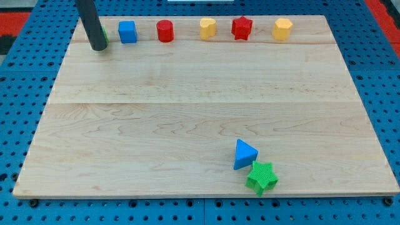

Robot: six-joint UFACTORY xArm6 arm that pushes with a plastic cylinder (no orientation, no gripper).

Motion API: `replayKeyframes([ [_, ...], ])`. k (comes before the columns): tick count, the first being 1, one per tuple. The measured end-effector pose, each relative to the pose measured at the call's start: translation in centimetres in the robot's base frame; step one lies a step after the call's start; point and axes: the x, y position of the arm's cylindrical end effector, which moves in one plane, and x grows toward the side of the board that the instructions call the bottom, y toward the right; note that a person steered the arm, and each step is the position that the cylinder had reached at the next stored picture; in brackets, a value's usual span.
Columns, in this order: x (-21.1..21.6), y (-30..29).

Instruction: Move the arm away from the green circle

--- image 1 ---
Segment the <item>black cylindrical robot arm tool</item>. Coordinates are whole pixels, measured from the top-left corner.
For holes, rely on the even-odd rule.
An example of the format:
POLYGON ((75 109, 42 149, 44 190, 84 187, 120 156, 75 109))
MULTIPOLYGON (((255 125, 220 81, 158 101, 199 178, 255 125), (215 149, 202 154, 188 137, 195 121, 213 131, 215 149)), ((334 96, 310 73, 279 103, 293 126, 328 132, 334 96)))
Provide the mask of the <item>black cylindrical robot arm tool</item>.
POLYGON ((108 40, 101 26, 94 1, 75 0, 75 5, 92 50, 105 50, 108 46, 108 40))

